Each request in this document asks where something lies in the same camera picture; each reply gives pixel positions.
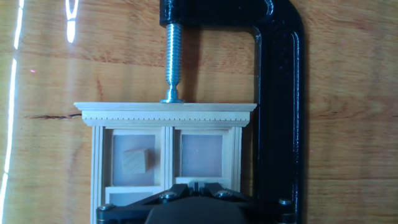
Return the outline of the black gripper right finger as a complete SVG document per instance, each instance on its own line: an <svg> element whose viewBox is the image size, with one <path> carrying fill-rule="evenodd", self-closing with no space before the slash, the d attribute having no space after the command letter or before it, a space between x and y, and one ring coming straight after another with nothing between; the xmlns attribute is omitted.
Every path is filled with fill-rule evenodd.
<svg viewBox="0 0 398 224"><path fill-rule="evenodd" d="M197 203L251 203L252 198L218 182L197 182Z"/></svg>

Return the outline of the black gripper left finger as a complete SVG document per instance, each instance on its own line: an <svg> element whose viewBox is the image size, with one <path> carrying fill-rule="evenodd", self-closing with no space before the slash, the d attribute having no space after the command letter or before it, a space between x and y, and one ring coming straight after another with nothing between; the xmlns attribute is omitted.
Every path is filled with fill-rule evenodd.
<svg viewBox="0 0 398 224"><path fill-rule="evenodd" d="M191 205L196 183L174 184L171 188L134 202L134 205Z"/></svg>

